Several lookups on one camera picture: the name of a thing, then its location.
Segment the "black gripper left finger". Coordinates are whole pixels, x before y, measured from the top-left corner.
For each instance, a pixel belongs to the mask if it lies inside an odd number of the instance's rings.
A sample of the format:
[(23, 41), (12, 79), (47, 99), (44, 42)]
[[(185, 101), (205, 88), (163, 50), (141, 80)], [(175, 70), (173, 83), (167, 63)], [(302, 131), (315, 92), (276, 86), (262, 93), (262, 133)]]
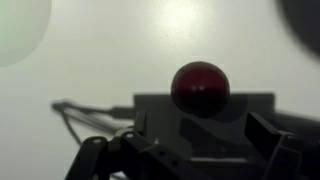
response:
[(104, 137), (87, 138), (65, 180), (109, 180), (123, 172), (129, 180), (198, 180), (198, 171), (160, 143), (146, 139), (147, 113), (139, 111), (134, 126)]

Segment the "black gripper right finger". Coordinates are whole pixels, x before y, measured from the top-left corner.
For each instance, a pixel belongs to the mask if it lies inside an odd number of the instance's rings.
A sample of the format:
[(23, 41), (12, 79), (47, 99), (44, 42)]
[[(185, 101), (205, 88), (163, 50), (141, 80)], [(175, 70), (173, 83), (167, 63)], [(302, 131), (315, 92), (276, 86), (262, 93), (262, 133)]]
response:
[(257, 113), (249, 113), (245, 136), (265, 159), (261, 180), (320, 180), (319, 144), (308, 144), (298, 135), (282, 131)]

